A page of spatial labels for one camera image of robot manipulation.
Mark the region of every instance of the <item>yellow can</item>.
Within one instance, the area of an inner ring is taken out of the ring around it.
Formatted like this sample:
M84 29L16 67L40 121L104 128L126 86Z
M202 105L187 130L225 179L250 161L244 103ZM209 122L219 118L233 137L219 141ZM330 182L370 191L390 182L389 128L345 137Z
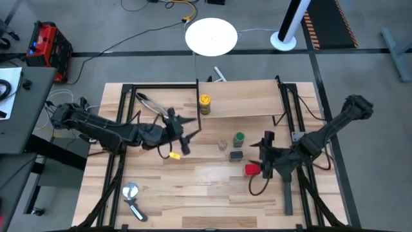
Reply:
M212 102L212 99L209 95L202 94L200 96L199 105L200 105L200 113L202 115L208 115L211 113L211 102Z

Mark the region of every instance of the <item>gray floor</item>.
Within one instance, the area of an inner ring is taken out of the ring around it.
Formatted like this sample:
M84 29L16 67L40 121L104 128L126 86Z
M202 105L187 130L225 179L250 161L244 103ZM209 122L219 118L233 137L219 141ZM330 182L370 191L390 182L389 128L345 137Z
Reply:
M124 0L127 7L138 8L142 0ZM228 0L226 6L197 4L198 18L220 17L236 29L279 28L288 0ZM0 17L5 18L13 1L1 1ZM342 8L361 48L384 48L379 35L387 26L400 39L410 32L412 3L409 0L341 0ZM162 3L150 4L141 12L125 12L120 0L26 0L22 1L10 26L21 36L10 52L25 52L33 22L54 21L72 42L76 52L100 52L123 38L148 28L165 26L190 12L185 6L166 10ZM270 48L270 32L245 32L236 48ZM302 29L296 34L297 48L306 48ZM151 32L128 41L113 51L188 50L180 26ZM74 80L82 61L73 58L70 79ZM388 54L317 55L321 76L334 115L344 98L362 94L375 104L370 120L354 122L339 134L344 162L352 187L360 221L365 228L410 231L412 222L412 156L407 142L411 137L412 86L398 81L398 73ZM216 76L219 66L228 80L271 79L314 81L308 55L224 55L198 57L194 74L191 56L181 57L101 57L85 65L75 86L55 86L84 96L99 104L106 82L192 81L197 76ZM54 100L68 101L66 96ZM44 124L44 115L39 125ZM49 137L44 131L36 131ZM69 133L57 133L72 137ZM30 181L25 191L30 189ZM39 218L22 216L17 210L10 231L46 231L71 224L78 188L44 188L38 207L48 214Z

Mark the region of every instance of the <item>red toolbox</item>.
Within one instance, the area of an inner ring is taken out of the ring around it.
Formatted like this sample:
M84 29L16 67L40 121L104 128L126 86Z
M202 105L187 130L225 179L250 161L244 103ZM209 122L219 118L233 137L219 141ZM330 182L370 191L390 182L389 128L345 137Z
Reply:
M55 23L37 21L26 54L26 64L32 67L54 67L57 69L55 82L68 80L73 48L56 27Z

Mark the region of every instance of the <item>metal utensil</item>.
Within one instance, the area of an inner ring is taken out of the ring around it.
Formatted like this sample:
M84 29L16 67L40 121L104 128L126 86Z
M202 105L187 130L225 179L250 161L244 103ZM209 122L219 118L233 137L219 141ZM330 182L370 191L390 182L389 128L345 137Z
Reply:
M145 95L143 93L136 93L135 96L136 96L137 100L139 100L140 103L142 103L144 106L146 106L149 110L155 112L156 114L162 114L165 119L169 118L168 114L167 114L167 110L165 108L163 108L161 105L159 105L157 102L155 102L153 99L148 97L147 95ZM149 102L151 104L155 105L160 110L160 112L155 110L154 108L152 108L149 105Z
M137 187L137 184L131 182L127 183L122 190L123 196L126 197L126 200L124 200L124 202L129 204L131 211L137 219L139 219L142 222L145 222L147 221L147 216L138 209L136 204L135 197L138 192L139 188Z

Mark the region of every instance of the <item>yellow and black hazard tape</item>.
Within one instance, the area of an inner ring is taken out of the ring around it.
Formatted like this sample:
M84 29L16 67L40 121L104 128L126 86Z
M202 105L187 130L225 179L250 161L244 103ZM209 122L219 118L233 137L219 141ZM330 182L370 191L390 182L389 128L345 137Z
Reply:
M319 44L319 40L317 39L314 25L312 24L312 20L310 20L309 13L307 11L304 13L303 19L304 23L306 24L306 27L308 28L310 40L314 45L314 49L319 50L321 48L321 45Z
M354 45L356 48L358 48L358 42L356 41L355 35L353 34L352 29L350 28L349 23L348 23L348 21L346 20L345 15L343 14L343 10L342 10L342 8L341 8L341 4L339 4L339 1L338 1L338 0L335 0L335 4L336 4L339 12L341 13L343 22L344 22L344 24L346 25L346 29L348 29L348 32L349 32L349 34L350 34L350 37L352 38L353 45Z

